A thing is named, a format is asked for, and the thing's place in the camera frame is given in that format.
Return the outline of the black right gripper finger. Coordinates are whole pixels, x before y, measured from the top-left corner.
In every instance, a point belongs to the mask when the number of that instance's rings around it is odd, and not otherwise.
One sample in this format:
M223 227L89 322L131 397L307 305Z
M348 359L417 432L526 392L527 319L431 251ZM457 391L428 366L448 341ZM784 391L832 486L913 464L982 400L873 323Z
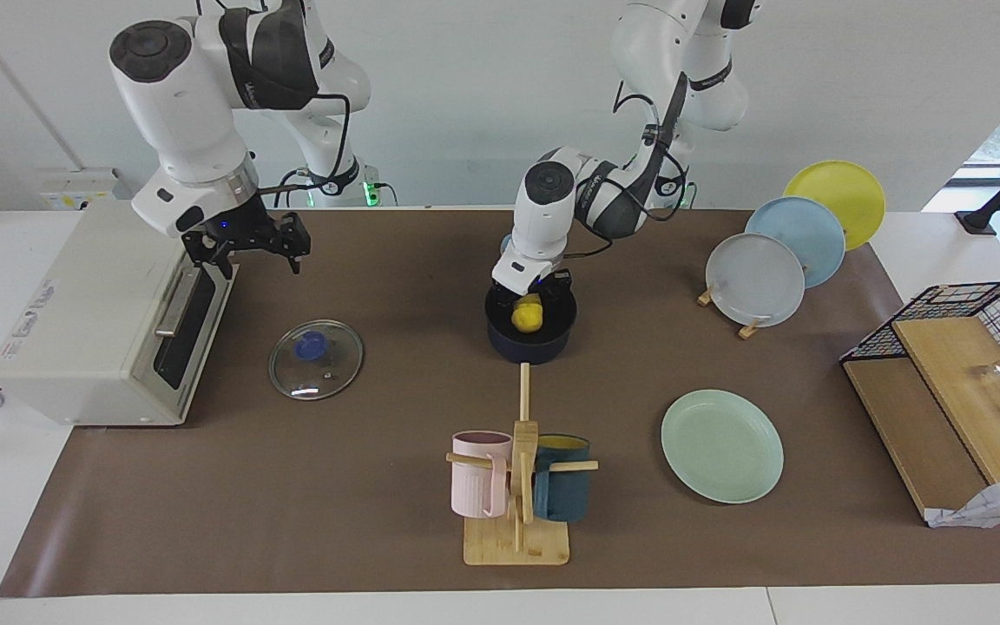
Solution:
M217 266L219 273L225 280L230 280L234 276L233 265L229 260L231 253L229 242L219 242L214 239L186 239L184 240L184 249L195 266L206 264Z
M293 274L300 273L300 261L311 252L311 237L298 213L285 213L279 221L279 254L286 258Z

